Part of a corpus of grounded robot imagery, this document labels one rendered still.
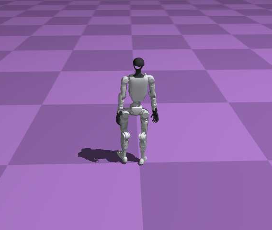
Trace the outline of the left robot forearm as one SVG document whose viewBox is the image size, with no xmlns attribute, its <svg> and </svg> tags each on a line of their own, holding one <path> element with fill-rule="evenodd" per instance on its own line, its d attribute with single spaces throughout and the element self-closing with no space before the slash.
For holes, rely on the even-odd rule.
<svg viewBox="0 0 272 230">
<path fill-rule="evenodd" d="M 123 111 L 123 107 L 124 107 L 124 100 L 122 99 L 121 94 L 119 93 L 118 95 L 118 109 L 117 109 L 117 113 L 119 113 L 120 111 Z"/>
</svg>

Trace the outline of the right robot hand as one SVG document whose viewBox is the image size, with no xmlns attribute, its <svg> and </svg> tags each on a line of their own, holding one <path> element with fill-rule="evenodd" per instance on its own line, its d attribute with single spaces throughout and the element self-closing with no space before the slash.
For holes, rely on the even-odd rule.
<svg viewBox="0 0 272 230">
<path fill-rule="evenodd" d="M 152 122 L 154 121 L 154 122 L 158 122 L 158 120 L 159 120 L 159 117 L 158 117 L 158 113 L 157 113 L 157 108 L 155 108 L 155 111 L 152 111 L 153 112 L 153 114 L 152 114 L 152 116 L 153 116 L 153 120 L 152 120 Z M 152 117 L 151 116 L 151 117 Z M 153 122 L 153 123 L 154 123 Z"/>
</svg>

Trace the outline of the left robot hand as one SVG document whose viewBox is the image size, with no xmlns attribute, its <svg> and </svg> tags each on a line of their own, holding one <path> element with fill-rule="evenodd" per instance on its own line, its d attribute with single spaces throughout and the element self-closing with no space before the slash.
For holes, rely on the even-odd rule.
<svg viewBox="0 0 272 230">
<path fill-rule="evenodd" d="M 117 116 L 116 116 L 116 122 L 117 122 L 117 124 L 118 125 L 120 125 L 121 126 L 121 124 L 120 124 L 120 116 L 122 115 L 122 111 L 120 111 L 119 113 L 117 113 Z"/>
</svg>

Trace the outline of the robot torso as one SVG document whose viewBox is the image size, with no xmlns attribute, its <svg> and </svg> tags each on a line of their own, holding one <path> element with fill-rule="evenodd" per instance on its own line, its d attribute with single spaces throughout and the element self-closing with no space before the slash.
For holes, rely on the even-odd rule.
<svg viewBox="0 0 272 230">
<path fill-rule="evenodd" d="M 130 104 L 130 115 L 137 116 L 142 114 L 142 105 L 140 101 L 143 101 L 147 94 L 148 78 L 146 73 L 143 74 L 143 78 L 135 78 L 133 75 L 135 74 L 129 75 L 130 79 L 128 82 L 128 92 L 133 101 L 133 103 Z"/>
</svg>

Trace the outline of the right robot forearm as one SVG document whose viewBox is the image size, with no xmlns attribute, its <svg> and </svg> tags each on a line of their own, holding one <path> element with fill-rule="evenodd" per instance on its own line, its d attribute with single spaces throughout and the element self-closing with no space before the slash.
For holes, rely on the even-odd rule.
<svg viewBox="0 0 272 230">
<path fill-rule="evenodd" d="M 151 100 L 152 111 L 155 111 L 155 108 L 157 108 L 156 95 L 154 97 L 151 97 L 150 100 Z"/>
</svg>

